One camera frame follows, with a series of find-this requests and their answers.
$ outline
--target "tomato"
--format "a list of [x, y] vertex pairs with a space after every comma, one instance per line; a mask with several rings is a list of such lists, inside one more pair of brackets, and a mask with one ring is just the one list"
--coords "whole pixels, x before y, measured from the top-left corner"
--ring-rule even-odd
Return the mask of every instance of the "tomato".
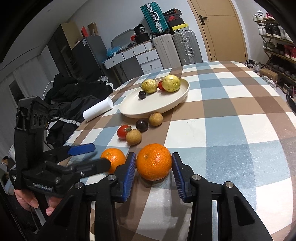
[[163, 88], [162, 84], [161, 84], [161, 81], [158, 83], [158, 88], [162, 91], [164, 91], [165, 89]]
[[126, 134], [128, 132], [130, 132], [130, 131], [131, 131], [131, 127], [130, 126], [128, 126], [128, 125], [121, 126], [117, 130], [117, 136], [120, 139], [125, 139], [126, 138]]

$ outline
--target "human hand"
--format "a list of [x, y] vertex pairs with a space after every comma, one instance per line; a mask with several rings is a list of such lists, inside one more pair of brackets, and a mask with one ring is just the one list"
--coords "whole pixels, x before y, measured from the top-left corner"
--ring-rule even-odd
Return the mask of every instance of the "human hand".
[[[27, 211], [30, 210], [29, 206], [32, 206], [34, 208], [38, 208], [39, 204], [38, 201], [34, 195], [34, 193], [30, 190], [15, 190], [15, 196], [17, 198], [17, 201], [19, 204], [26, 209]], [[57, 207], [57, 205], [60, 203], [62, 199], [58, 197], [50, 197], [47, 201], [48, 208], [46, 209], [46, 214], [50, 216], [54, 209]]]

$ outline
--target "silver suitcase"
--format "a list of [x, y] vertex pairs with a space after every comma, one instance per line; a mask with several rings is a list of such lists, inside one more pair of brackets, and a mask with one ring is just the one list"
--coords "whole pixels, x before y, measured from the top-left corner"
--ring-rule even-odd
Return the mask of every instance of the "silver suitcase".
[[173, 40], [179, 54], [181, 64], [196, 64], [202, 62], [202, 55], [192, 30], [182, 31], [173, 35]]
[[153, 38], [152, 42], [164, 69], [181, 66], [171, 34], [160, 35]]

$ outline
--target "plate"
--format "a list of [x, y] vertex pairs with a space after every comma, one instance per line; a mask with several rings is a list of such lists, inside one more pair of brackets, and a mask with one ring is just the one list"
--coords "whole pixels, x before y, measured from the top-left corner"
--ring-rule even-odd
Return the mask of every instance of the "plate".
[[130, 118], [146, 118], [150, 114], [164, 113], [185, 99], [189, 91], [188, 81], [179, 78], [181, 87], [175, 92], [161, 91], [157, 89], [152, 94], [147, 94], [145, 99], [139, 99], [141, 87], [130, 93], [119, 106], [119, 111]]

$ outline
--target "plaid tablecloth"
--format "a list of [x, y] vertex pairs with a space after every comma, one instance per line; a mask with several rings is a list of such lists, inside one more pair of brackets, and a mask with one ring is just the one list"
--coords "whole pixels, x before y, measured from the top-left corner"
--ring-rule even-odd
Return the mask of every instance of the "plaid tablecloth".
[[[143, 133], [137, 146], [119, 141], [118, 127], [135, 128], [137, 121], [119, 112], [122, 100], [145, 79], [160, 80], [168, 74], [190, 82], [187, 98], [163, 114], [161, 126]], [[94, 143], [95, 156], [77, 156], [70, 163], [100, 157], [110, 147], [138, 154], [147, 144], [160, 143], [171, 153], [178, 152], [185, 164], [208, 181], [232, 181], [273, 239], [283, 240], [295, 221], [296, 117], [253, 71], [232, 61], [186, 65], [134, 78], [111, 98], [114, 108], [83, 122], [66, 143]], [[82, 181], [87, 185], [102, 177]], [[186, 240], [191, 208], [179, 198], [172, 173], [162, 182], [150, 183], [136, 175], [128, 202], [116, 206], [122, 240]], [[213, 218], [217, 229], [216, 215]]]

